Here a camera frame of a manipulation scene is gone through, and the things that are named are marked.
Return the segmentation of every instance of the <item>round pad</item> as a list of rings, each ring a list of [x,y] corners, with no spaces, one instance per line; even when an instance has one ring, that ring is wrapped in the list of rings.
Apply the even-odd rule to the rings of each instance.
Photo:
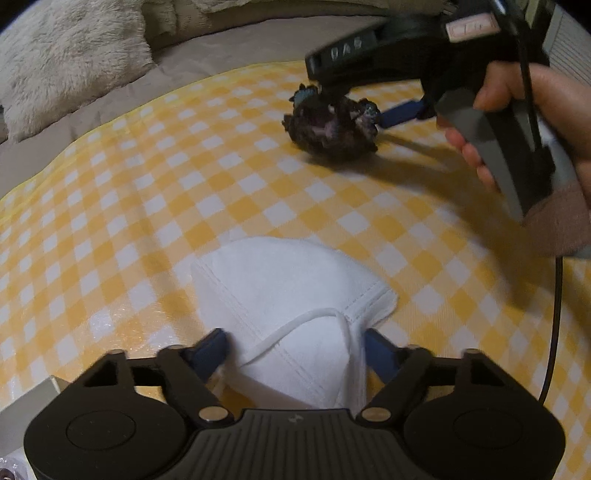
[[[420,405],[404,438],[441,480],[551,478],[565,445],[560,423],[533,397],[487,385]]]
[[[39,480],[140,480],[173,463],[186,440],[184,420],[164,403],[72,385],[31,422],[24,447]]]

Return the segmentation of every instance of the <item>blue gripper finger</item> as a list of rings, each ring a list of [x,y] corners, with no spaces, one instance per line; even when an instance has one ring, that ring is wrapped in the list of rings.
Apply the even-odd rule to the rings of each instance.
[[[216,328],[197,345],[185,349],[184,360],[189,364],[200,380],[204,383],[221,366],[228,357],[230,342],[221,328]]]
[[[411,100],[401,105],[397,105],[382,112],[379,126],[383,129],[387,129],[414,120],[423,108],[424,103],[422,100]]]
[[[365,344],[365,361],[378,378],[388,383],[400,369],[401,353],[404,349],[391,343],[377,330],[368,329],[363,336]]]

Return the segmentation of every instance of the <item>yellow checkered tablecloth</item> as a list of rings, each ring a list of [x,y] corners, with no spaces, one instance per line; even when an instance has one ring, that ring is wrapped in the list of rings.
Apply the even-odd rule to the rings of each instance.
[[[74,142],[0,201],[0,405],[72,380],[112,348],[150,355],[204,334],[189,265],[233,239],[312,238],[400,294],[381,328],[439,355],[478,347],[537,395],[553,263],[432,122],[384,135],[379,155],[314,164],[280,120],[302,63],[189,85]],[[387,108],[418,84],[357,92]],[[567,433],[557,478],[591,478],[591,268],[568,260],[547,405]]]

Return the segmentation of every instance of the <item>gray grip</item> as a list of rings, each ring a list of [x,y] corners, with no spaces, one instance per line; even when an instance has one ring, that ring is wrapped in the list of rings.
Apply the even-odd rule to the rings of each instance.
[[[472,107],[474,99],[475,94],[471,90],[464,88],[451,90],[443,95],[441,100],[435,105],[435,110],[458,129],[468,142],[476,147],[483,162],[490,169],[501,192],[505,196],[511,216],[521,222],[526,212],[522,211],[517,189],[509,172],[507,160],[503,154],[499,139],[495,137],[486,115]],[[523,130],[525,138],[530,143],[530,149],[533,151],[533,138],[525,102],[516,100],[513,102],[511,108],[513,109],[519,127]],[[540,116],[538,116],[538,126],[543,144],[547,145],[550,149],[554,166],[556,167],[551,179],[552,190],[557,190],[573,181],[578,181],[574,165],[569,155]],[[591,258],[591,246],[581,250],[574,256]]]

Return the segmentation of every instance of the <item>white face mask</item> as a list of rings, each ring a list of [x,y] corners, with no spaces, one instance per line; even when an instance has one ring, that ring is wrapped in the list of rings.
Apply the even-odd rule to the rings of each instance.
[[[365,405],[363,333],[397,295],[347,255],[310,241],[238,240],[191,267],[199,315],[223,328],[225,381],[259,408]]]

